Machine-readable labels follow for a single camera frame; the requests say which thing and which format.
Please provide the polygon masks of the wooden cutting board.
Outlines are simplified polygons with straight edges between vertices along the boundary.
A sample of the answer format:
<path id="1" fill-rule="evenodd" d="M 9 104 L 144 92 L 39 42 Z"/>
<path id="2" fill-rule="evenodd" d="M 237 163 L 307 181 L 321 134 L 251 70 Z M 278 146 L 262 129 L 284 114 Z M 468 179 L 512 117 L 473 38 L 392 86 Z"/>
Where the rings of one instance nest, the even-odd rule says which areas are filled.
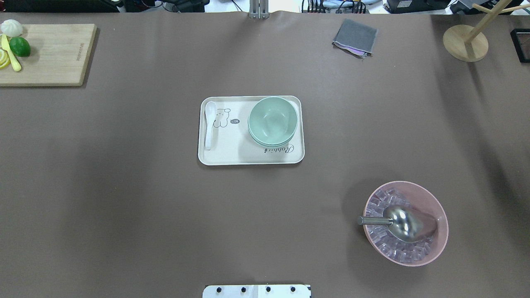
<path id="1" fill-rule="evenodd" d="M 96 25 L 24 24 L 29 57 L 19 57 L 21 70 L 0 71 L 2 87 L 82 86 L 91 56 Z"/>

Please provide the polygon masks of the wooden mug stand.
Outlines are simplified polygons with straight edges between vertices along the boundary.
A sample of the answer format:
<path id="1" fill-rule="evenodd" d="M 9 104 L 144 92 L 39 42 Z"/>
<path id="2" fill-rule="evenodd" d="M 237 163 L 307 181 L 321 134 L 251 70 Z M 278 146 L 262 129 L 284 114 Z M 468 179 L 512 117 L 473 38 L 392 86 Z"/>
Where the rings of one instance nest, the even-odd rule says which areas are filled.
<path id="1" fill-rule="evenodd" d="M 507 8 L 511 1 L 500 0 L 492 9 L 484 8 L 479 4 L 472 4 L 473 8 L 485 13 L 485 16 L 473 27 L 470 25 L 454 25 L 443 34 L 443 46 L 455 58 L 464 62 L 477 62 L 485 57 L 489 43 L 483 30 L 498 15 L 530 7 L 530 4 Z"/>

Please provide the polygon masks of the lemon slice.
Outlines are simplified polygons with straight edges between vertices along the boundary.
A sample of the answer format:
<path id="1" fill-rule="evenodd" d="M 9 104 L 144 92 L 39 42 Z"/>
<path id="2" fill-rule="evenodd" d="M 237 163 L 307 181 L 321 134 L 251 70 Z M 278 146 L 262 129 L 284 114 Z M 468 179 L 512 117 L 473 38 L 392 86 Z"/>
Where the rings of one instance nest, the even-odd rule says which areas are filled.
<path id="1" fill-rule="evenodd" d="M 0 49 L 0 69 L 4 69 L 11 64 L 11 59 L 8 52 L 4 49 Z"/>

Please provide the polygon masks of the grey folded cloth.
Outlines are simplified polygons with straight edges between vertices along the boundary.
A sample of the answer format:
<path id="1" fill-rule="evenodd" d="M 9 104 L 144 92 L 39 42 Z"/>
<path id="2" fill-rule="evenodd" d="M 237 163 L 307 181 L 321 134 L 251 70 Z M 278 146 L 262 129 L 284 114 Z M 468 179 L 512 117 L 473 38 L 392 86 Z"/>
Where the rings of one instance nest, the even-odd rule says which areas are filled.
<path id="1" fill-rule="evenodd" d="M 359 58 L 373 55 L 373 47 L 378 35 L 378 29 L 368 25 L 344 19 L 332 44 Z"/>

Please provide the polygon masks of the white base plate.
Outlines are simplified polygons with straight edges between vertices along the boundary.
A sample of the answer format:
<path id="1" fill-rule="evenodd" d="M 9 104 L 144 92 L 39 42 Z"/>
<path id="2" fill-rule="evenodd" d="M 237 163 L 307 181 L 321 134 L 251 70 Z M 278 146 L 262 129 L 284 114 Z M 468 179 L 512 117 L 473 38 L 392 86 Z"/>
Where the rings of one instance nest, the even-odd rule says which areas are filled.
<path id="1" fill-rule="evenodd" d="M 208 285 L 203 298 L 311 298 L 310 285 L 305 284 L 254 284 Z"/>

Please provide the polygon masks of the pink bowl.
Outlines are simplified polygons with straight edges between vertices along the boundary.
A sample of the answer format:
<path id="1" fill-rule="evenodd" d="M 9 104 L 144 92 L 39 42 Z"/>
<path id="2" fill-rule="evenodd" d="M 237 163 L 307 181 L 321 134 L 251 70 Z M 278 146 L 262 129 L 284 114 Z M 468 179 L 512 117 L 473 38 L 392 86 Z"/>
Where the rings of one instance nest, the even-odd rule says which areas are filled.
<path id="1" fill-rule="evenodd" d="M 384 185 L 381 185 L 378 189 L 376 189 L 371 194 L 371 196 L 374 195 L 377 190 L 388 190 L 391 188 L 394 188 L 400 191 L 406 198 L 408 198 L 410 204 L 412 205 L 411 208 L 430 214 L 433 217 L 435 217 L 435 219 L 437 220 L 438 228 L 435 234 L 433 235 L 434 238 L 431 243 L 430 254 L 426 255 L 426 257 L 423 260 L 420 260 L 418 262 L 413 262 L 412 264 L 396 262 L 392 260 L 391 258 L 384 256 L 377 249 L 373 241 L 369 239 L 369 232 L 367 231 L 367 228 L 366 228 L 367 225 L 364 225 L 363 229 L 364 229 L 367 239 L 369 240 L 369 243 L 382 256 L 386 257 L 388 260 L 391 260 L 392 262 L 395 262 L 396 264 L 400 264 L 403 266 L 409 266 L 409 267 L 418 267 L 418 266 L 426 265 L 426 264 L 429 264 L 430 262 L 433 262 L 445 249 L 445 246 L 447 245 L 447 241 L 448 241 L 448 235 L 449 235 L 448 220 L 447 220 L 447 216 L 445 214 L 445 211 L 442 205 L 430 191 L 426 190 L 424 187 L 420 185 L 417 185 L 412 182 L 407 182 L 407 181 L 393 181 L 393 182 L 389 182 Z M 368 202 L 365 205 L 364 211 L 366 210 L 367 206 L 368 206 Z"/>

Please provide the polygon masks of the dark framed tray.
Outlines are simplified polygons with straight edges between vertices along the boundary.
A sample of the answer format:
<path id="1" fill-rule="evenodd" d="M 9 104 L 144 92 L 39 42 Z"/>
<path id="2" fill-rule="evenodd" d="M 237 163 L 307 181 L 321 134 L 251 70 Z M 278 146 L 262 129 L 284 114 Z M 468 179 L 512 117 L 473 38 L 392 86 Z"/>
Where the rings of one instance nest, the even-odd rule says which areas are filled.
<path id="1" fill-rule="evenodd" d="M 517 53 L 519 62 L 530 62 L 530 29 L 516 28 L 510 32 L 510 36 Z"/>

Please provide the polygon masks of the yellow plastic knife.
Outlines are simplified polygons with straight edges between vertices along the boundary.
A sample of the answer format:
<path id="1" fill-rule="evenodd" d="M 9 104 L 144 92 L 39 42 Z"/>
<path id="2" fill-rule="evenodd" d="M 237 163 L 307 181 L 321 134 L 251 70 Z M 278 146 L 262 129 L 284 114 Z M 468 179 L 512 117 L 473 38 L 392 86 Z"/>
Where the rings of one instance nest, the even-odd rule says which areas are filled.
<path id="1" fill-rule="evenodd" d="M 11 67 L 13 68 L 13 70 L 15 72 L 19 72 L 22 70 L 22 67 L 19 63 L 19 61 L 17 60 L 17 58 L 15 57 L 14 53 L 12 52 L 11 50 L 11 47 L 8 43 L 8 37 L 5 35 L 5 34 L 2 34 L 1 35 L 1 49 L 6 52 L 7 56 L 8 56 L 8 62 L 10 63 Z"/>

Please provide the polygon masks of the green bowl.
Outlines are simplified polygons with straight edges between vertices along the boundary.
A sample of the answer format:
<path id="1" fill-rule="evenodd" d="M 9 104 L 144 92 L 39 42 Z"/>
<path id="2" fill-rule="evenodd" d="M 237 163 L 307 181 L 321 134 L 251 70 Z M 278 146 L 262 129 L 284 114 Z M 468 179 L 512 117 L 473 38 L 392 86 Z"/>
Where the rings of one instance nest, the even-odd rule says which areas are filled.
<path id="1" fill-rule="evenodd" d="M 270 143 L 265 143 L 265 142 L 260 141 L 257 137 L 254 136 L 254 134 L 250 130 L 248 132 L 255 143 L 257 143 L 258 145 L 261 145 L 262 147 L 269 148 L 269 149 L 283 147 L 284 145 L 288 144 L 289 141 L 291 141 L 292 138 L 294 137 L 294 134 L 292 134 L 290 137 L 288 137 L 285 141 L 281 143 L 270 144 Z"/>
<path id="2" fill-rule="evenodd" d="M 248 116 L 248 130 L 265 143 L 281 143 L 299 126 L 299 113 L 288 100 L 269 96 L 257 102 Z"/>

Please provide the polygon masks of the ice cubes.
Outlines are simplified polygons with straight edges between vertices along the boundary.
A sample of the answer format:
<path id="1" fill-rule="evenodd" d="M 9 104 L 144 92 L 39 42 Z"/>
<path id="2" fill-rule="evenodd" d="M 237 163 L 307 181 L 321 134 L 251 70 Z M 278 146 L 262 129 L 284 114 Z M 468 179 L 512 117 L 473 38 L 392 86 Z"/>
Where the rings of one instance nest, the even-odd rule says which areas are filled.
<path id="1" fill-rule="evenodd" d="M 408 198 L 400 191 L 391 188 L 388 190 L 377 190 L 369 198 L 368 206 L 364 211 L 366 216 L 382 217 L 383 211 L 390 205 L 405 205 L 411 207 Z M 383 225 L 367 225 L 369 239 L 373 241 L 377 249 L 392 260 L 412 264 L 423 260 L 431 253 L 433 236 L 414 243 L 407 243 L 392 235 L 388 228 Z"/>

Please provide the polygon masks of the green lime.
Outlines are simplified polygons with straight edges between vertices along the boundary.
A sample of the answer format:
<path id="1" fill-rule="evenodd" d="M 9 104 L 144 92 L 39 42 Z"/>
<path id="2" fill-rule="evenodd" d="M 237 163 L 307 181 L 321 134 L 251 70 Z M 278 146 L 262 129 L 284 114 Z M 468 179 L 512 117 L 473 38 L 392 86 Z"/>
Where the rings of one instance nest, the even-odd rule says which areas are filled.
<path id="1" fill-rule="evenodd" d="M 28 41 L 21 36 L 14 36 L 8 41 L 11 51 L 18 57 L 29 57 L 31 46 Z"/>

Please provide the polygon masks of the metal ice scoop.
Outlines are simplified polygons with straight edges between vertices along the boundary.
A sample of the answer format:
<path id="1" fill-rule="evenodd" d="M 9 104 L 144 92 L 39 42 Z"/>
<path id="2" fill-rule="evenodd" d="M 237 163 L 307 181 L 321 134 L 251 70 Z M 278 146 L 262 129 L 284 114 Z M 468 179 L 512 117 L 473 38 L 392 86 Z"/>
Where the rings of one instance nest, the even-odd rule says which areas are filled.
<path id="1" fill-rule="evenodd" d="M 384 225 L 396 238 L 415 243 L 433 236 L 438 228 L 437 220 L 430 214 L 405 205 L 390 205 L 382 216 L 359 216 L 359 225 Z"/>

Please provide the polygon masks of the white ceramic spoon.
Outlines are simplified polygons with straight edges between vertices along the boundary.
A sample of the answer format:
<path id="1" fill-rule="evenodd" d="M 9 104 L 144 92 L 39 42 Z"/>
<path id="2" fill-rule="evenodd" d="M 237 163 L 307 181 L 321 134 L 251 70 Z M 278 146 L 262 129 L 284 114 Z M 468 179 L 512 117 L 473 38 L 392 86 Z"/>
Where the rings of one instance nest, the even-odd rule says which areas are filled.
<path id="1" fill-rule="evenodd" d="M 205 150 L 211 150 L 212 147 L 212 130 L 214 121 L 217 117 L 217 104 L 213 101 L 209 101 L 205 105 L 205 120 L 206 120 L 206 132 L 205 132 Z"/>

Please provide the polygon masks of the white steamed bun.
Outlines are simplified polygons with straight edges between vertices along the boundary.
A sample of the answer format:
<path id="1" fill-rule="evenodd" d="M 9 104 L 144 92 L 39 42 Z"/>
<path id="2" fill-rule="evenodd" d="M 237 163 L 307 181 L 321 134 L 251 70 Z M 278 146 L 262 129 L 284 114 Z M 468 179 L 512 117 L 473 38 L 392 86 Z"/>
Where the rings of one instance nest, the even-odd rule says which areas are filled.
<path id="1" fill-rule="evenodd" d="M 0 25 L 2 34 L 9 37 L 21 36 L 24 32 L 23 25 L 15 19 L 6 19 Z"/>

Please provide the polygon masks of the cream rabbit tray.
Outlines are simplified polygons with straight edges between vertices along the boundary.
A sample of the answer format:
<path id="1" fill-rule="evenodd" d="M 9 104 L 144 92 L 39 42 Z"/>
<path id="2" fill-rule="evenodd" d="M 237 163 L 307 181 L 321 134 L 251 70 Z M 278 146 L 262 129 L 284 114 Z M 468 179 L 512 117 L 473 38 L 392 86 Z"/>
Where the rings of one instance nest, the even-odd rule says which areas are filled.
<path id="1" fill-rule="evenodd" d="M 302 106 L 295 96 L 282 96 L 296 109 L 299 123 L 294 137 L 282 147 L 267 148 L 256 143 L 248 132 L 252 108 L 265 96 L 214 96 L 200 106 L 198 158 L 207 166 L 254 164 L 296 164 L 305 156 Z M 217 120 L 212 124 L 211 149 L 205 149 L 206 105 L 214 102 Z"/>

